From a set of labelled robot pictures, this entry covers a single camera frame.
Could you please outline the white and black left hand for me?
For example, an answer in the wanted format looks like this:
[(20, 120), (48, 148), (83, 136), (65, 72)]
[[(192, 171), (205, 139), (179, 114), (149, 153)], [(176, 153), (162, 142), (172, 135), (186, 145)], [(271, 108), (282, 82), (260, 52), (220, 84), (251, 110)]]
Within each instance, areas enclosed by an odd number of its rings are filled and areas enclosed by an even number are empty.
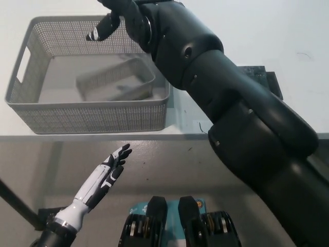
[(79, 232), (83, 218), (105, 197), (124, 170), (125, 159), (132, 153), (126, 144), (108, 156), (83, 183), (72, 203), (59, 211), (54, 221), (63, 227)]

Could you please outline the black and white right hand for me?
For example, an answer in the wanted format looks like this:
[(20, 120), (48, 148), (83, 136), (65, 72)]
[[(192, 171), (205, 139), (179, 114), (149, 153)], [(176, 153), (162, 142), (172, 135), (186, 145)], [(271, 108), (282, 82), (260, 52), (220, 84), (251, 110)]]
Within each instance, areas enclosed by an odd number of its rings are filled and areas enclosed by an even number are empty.
[(86, 35), (87, 41), (101, 42), (109, 38), (120, 26), (121, 18), (125, 20), (125, 28), (129, 37), (147, 53), (151, 52), (151, 24), (133, 0), (103, 0), (100, 3), (109, 9), (103, 19)]

